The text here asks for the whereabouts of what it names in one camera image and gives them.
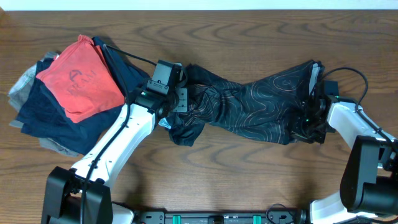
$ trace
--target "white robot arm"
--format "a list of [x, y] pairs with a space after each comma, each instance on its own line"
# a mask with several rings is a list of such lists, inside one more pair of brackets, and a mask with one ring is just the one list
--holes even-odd
[[[76, 175], [87, 178], [88, 169], [92, 160], [98, 155], [104, 145], [114, 136], [127, 116], [127, 107], [124, 105], [118, 119], [98, 141], [96, 146], [82, 159], [76, 162], [72, 169], [76, 170]], [[97, 168], [91, 174], [90, 180], [102, 179], [104, 185], [110, 189], [116, 181], [120, 170], [123, 168], [138, 144], [148, 136], [155, 128], [155, 114], [148, 112], [148, 109], [132, 104], [131, 114], [127, 126], [121, 131], [118, 137], [111, 143], [106, 152], [101, 156], [97, 163]]]
[[[358, 115], [355, 109], [355, 103], [333, 103], [330, 107], [327, 121], [332, 128], [339, 132], [350, 149], [353, 148], [357, 136], [369, 136], [379, 141], [385, 141], [379, 133], [375, 132], [375, 130]], [[385, 133], [385, 135], [387, 135], [391, 141], [394, 141], [394, 137], [390, 134]], [[313, 224], [339, 223], [361, 216], [368, 218], [377, 217], [374, 213], [348, 212], [341, 201], [340, 191], [310, 204], [310, 219]]]

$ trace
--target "wood grain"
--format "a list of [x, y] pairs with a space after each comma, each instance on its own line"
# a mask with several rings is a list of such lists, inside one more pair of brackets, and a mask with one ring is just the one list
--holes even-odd
[[[354, 67], [369, 78], [367, 114], [398, 135], [395, 11], [6, 12], [0, 19], [0, 223], [38, 223], [48, 174], [78, 159], [42, 149], [8, 126], [16, 112], [7, 104], [7, 91], [25, 69], [78, 34], [102, 36], [155, 61], [197, 63], [240, 83], [311, 58], [326, 70]], [[363, 81], [349, 72], [332, 78], [341, 95], [358, 97], [363, 90]], [[129, 159], [112, 197], [167, 210], [306, 207], [339, 189], [348, 156], [338, 134], [329, 134], [324, 145], [280, 146], [206, 126], [193, 147], [182, 147], [158, 127]]]

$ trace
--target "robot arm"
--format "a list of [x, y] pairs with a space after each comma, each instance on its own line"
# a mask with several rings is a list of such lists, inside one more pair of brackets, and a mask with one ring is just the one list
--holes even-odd
[[[355, 143], [359, 144], [360, 142], [363, 142], [362, 138], [359, 138], [358, 136], [367, 136], [367, 138], [374, 138], [377, 140], [373, 141], [376, 144], [376, 147], [373, 147], [373, 153], [370, 152], [370, 155], [366, 156], [366, 161], [364, 157], [365, 155], [363, 155], [361, 159], [350, 157], [349, 163], [351, 164], [347, 165], [348, 170], [346, 169], [345, 176], [343, 176], [343, 180], [358, 180], [360, 178], [367, 178], [369, 184], [375, 184], [377, 179], [377, 168], [383, 167], [382, 157], [385, 156], [387, 157], [386, 159], [395, 158], [394, 152], [386, 150], [379, 152], [378, 144], [382, 144], [386, 140], [381, 137], [380, 134], [375, 132], [373, 128], [368, 125], [367, 122], [359, 117], [355, 110], [355, 103], [348, 103], [344, 101], [332, 103], [328, 113], [327, 121], [332, 128], [334, 128], [339, 132], [339, 134], [341, 134], [341, 136], [351, 149], [354, 148]], [[385, 135], [387, 135], [391, 141], [394, 141], [394, 138], [390, 134], [385, 133]], [[356, 161], [360, 161], [359, 165], [364, 167], [357, 167], [357, 169], [353, 167], [355, 166]], [[362, 170], [361, 173], [359, 173], [360, 169], [364, 168], [368, 170]], [[352, 174], [357, 174], [358, 176], [348, 176], [347, 174], [350, 174], [350, 171]], [[352, 210], [351, 212], [348, 212], [347, 207], [353, 208], [353, 205], [347, 205], [346, 202], [345, 206], [341, 201], [342, 198], [344, 198], [345, 200], [352, 200], [351, 198], [354, 197], [354, 200], [360, 201], [359, 203], [364, 203], [362, 194], [363, 191], [361, 190], [359, 192], [357, 186], [358, 185], [349, 187], [347, 186], [347, 184], [343, 184], [339, 192], [336, 192], [327, 198], [312, 202], [310, 204], [311, 222], [314, 224], [339, 223], [347, 220], [352, 220], [356, 217], [375, 218], [377, 217], [377, 215], [375, 215], [375, 212], [386, 212], [389, 210], [384, 208], [384, 206], [386, 205], [386, 201], [382, 197], [378, 197], [377, 200], [379, 203], [372, 203], [374, 204], [374, 206], [379, 207], [379, 209], [370, 209], [372, 212], [365, 212], [366, 209], [359, 209], [361, 211]], [[355, 189], [358, 194], [354, 191], [347, 191], [347, 189], [349, 190], [350, 188], [352, 188], [353, 190]], [[388, 206], [391, 207], [391, 211], [397, 211], [398, 209], [396, 208], [396, 206], [394, 208], [394, 204], [389, 204]]]
[[[118, 119], [101, 140], [98, 141], [96, 146], [72, 166], [72, 169], [76, 170], [76, 175], [86, 178], [92, 160], [126, 119], [127, 107], [128, 105], [122, 107]], [[113, 188], [116, 177], [135, 148], [155, 128], [155, 114], [151, 114], [147, 108], [140, 105], [132, 104], [130, 107], [131, 114], [127, 126], [101, 156], [101, 159], [97, 163], [97, 168], [94, 169], [90, 177], [91, 181], [96, 181], [97, 179], [103, 180], [104, 185], [110, 189]]]
[[[340, 98], [337, 82], [324, 81], [319, 91], [317, 102], [309, 110], [309, 114], [318, 116], [313, 123], [304, 125], [307, 133], [311, 133], [313, 141], [323, 143], [322, 134], [338, 131], [351, 154], [340, 191], [310, 204], [311, 223], [344, 223], [357, 217], [397, 215], [397, 161], [392, 148], [395, 138], [363, 112], [359, 114], [357, 109], [362, 111], [362, 107], [356, 108], [352, 100]], [[392, 171], [392, 176], [377, 176], [377, 169]]]

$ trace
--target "green connector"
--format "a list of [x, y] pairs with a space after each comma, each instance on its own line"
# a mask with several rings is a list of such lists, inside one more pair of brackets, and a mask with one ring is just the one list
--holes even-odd
[[181, 224], [181, 216], [180, 215], [173, 216], [173, 224]]
[[253, 215], [253, 224], [261, 224], [261, 216]]

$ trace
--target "black fabric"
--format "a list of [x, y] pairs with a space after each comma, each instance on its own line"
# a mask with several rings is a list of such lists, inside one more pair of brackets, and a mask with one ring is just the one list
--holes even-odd
[[188, 113], [167, 117], [171, 140], [192, 146], [208, 123], [249, 139], [288, 144], [293, 140], [294, 118], [304, 113], [302, 102], [308, 99], [314, 63], [311, 60], [245, 85], [189, 65]]
[[[146, 72], [129, 62], [125, 62], [121, 58], [119, 53], [108, 48], [109, 53], [112, 55], [112, 58], [114, 60], [114, 64], [110, 63], [110, 57], [104, 51], [104, 42], [99, 37], [93, 37], [93, 41], [96, 46], [99, 45], [101, 47], [102, 53], [108, 65], [109, 71], [112, 74], [113, 80], [116, 82], [124, 96], [126, 96], [126, 93], [124, 92], [122, 78], [126, 81], [127, 90], [130, 93], [133, 92], [136, 87], [140, 87], [141, 85], [146, 84], [145, 81], [150, 78], [150, 76]], [[122, 77], [116, 75], [116, 67], [121, 72], [120, 76]]]
[[[37, 62], [36, 74], [53, 62]], [[24, 123], [21, 132], [38, 138], [52, 138], [60, 145], [85, 155], [96, 144], [100, 134], [118, 117], [122, 106], [98, 113], [77, 124], [66, 117], [51, 91], [35, 78], [28, 100], [22, 106], [17, 120]]]

